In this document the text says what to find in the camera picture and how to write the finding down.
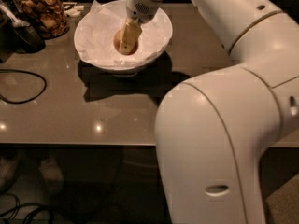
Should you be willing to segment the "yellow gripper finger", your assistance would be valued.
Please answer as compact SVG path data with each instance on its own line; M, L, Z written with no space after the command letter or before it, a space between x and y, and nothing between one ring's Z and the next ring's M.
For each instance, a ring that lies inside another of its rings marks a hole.
M125 55L132 53L141 33L141 25L137 21L127 18L123 28L121 29L120 53Z

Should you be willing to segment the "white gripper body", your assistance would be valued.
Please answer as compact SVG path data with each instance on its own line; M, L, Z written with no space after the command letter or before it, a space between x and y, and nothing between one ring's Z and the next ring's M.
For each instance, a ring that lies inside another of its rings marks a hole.
M126 0L127 18L140 24L150 22L160 7L160 1Z

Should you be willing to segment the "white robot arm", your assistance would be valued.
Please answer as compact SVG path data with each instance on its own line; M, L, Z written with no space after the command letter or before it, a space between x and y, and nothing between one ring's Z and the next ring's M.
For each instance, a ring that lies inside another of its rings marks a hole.
M233 66L162 100L156 152L173 224L266 224L263 153L298 127L299 27L269 0L191 0Z

